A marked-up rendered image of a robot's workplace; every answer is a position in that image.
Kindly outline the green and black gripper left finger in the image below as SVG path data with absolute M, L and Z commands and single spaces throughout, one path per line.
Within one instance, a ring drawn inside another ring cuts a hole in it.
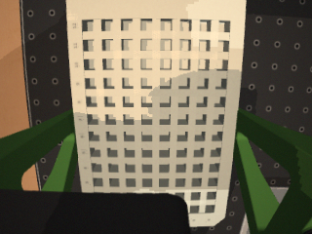
M 71 192 L 78 161 L 73 108 L 0 138 L 0 189 L 22 189 L 23 174 L 60 142 L 58 157 L 41 191 Z

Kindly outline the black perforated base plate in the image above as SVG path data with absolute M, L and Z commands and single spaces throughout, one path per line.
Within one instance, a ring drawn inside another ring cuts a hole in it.
M 65 0 L 19 0 L 29 128 L 72 109 Z M 247 0 L 239 108 L 312 136 L 312 0 Z M 290 174 L 249 140 L 269 186 Z M 42 190 L 62 145 L 35 163 Z M 191 234 L 239 234 L 245 208 L 233 158 L 225 218 Z

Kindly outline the grey rectangular plate nest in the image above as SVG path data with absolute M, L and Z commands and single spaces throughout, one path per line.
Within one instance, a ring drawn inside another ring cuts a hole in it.
M 269 186 L 269 187 L 273 191 L 273 194 L 275 195 L 275 197 L 277 198 L 277 201 L 280 204 L 284 198 L 284 195 L 288 191 L 289 186 Z M 244 213 L 244 217 L 243 217 L 243 221 L 241 224 L 239 234 L 250 234 L 246 212 Z

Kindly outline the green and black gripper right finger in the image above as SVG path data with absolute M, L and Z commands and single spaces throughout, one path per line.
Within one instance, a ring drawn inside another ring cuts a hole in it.
M 280 204 L 249 140 L 290 174 L 291 185 Z M 312 229 L 312 136 L 238 108 L 233 158 L 250 234 L 303 234 Z

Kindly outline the cream perforated plate with square holes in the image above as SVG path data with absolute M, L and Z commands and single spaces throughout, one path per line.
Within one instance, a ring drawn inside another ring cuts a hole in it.
M 66 0 L 66 15 L 82 192 L 173 193 L 190 227 L 218 224 L 246 0 Z

